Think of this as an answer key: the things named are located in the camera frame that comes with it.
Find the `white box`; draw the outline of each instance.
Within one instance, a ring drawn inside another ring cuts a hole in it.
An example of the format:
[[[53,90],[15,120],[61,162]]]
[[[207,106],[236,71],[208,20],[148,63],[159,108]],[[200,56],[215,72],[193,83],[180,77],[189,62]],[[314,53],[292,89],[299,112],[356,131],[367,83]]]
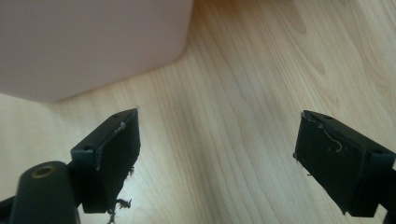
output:
[[[54,102],[183,51],[193,0],[2,0],[0,92]]]

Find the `wooden floor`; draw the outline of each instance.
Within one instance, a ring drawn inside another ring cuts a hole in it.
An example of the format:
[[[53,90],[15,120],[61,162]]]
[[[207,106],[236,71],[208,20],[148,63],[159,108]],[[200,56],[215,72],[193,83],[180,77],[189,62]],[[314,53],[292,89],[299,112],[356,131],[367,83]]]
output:
[[[196,0],[174,63],[56,104],[0,95],[0,200],[134,107],[141,155],[117,223],[382,223],[382,207],[343,216],[291,154],[304,109],[396,151],[396,1]]]

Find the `screw hole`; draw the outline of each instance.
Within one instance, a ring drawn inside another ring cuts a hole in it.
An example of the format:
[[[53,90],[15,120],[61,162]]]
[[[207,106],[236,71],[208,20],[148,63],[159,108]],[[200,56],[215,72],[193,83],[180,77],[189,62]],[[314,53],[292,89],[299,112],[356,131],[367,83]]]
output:
[[[91,149],[93,149],[93,145],[87,145],[84,147],[84,150],[86,150],[86,151],[91,150]]]
[[[36,179],[43,178],[46,177],[47,175],[52,174],[54,171],[55,168],[53,166],[44,166],[33,171],[32,177]]]
[[[382,154],[382,153],[384,153],[384,151],[382,151],[381,149],[378,149],[378,148],[372,148],[372,149],[370,149],[370,151],[372,151],[372,152],[375,153],[375,154]]]

